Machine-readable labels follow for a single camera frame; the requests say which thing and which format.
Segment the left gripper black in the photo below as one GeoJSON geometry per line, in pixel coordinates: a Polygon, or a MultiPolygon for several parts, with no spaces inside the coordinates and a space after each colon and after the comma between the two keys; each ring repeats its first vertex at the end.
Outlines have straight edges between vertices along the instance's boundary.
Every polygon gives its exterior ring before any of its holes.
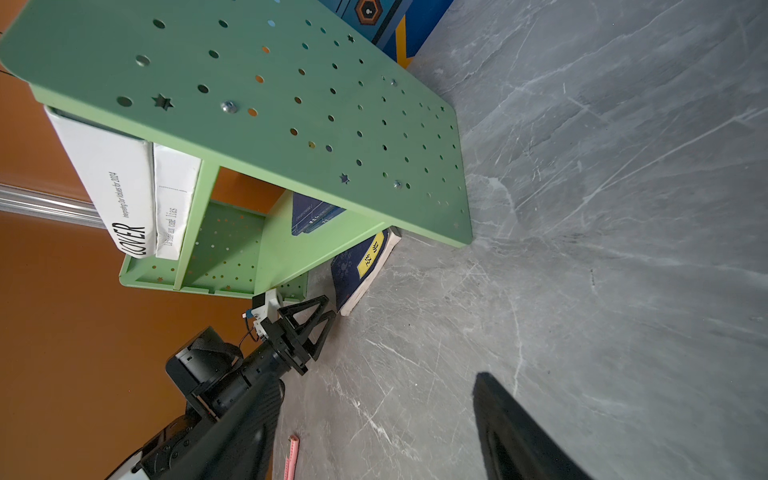
{"type": "Polygon", "coordinates": [[[248,356],[208,327],[167,360],[165,371],[188,410],[218,420],[262,377],[307,372],[306,363],[319,359],[337,319],[335,311],[326,311],[328,303],[319,295],[279,308],[280,319],[267,324],[267,339],[248,356]]]}

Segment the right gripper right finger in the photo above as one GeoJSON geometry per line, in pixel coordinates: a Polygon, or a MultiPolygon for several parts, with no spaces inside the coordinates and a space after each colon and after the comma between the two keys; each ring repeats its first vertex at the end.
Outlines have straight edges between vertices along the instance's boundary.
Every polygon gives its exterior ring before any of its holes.
{"type": "Polygon", "coordinates": [[[473,407],[490,479],[589,477],[492,374],[481,372],[476,376],[473,407]]]}

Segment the blue book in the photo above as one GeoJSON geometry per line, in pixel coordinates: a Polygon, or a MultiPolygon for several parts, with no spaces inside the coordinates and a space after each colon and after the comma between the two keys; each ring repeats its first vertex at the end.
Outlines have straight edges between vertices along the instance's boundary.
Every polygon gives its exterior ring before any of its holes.
{"type": "Polygon", "coordinates": [[[293,236],[312,233],[343,212],[341,207],[294,192],[291,233],[293,236]]]}
{"type": "Polygon", "coordinates": [[[390,227],[337,255],[331,262],[331,276],[338,313],[347,317],[369,290],[394,247],[401,231],[390,227]]]}

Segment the white LOVER book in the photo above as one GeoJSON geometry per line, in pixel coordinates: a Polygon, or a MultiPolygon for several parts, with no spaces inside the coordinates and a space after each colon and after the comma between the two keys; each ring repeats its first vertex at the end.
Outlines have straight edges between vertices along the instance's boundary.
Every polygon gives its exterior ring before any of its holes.
{"type": "Polygon", "coordinates": [[[45,113],[118,250],[153,256],[152,144],[52,107],[45,113]]]}

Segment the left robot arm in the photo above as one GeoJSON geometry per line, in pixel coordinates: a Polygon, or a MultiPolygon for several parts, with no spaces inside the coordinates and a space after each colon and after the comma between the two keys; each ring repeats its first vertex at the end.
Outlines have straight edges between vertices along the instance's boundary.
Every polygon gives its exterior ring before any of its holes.
{"type": "Polygon", "coordinates": [[[201,331],[165,365],[186,400],[183,415],[151,438],[111,474],[114,479],[264,479],[285,396],[282,377],[307,373],[336,313],[320,295],[278,309],[260,326],[250,354],[213,328],[201,331]]]}

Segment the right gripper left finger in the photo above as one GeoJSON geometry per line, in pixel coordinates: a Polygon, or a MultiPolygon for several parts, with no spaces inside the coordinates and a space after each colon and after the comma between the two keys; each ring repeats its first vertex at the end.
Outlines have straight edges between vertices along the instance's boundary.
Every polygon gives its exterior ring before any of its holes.
{"type": "Polygon", "coordinates": [[[283,383],[268,374],[193,443],[162,479],[264,479],[270,471],[283,383]]]}

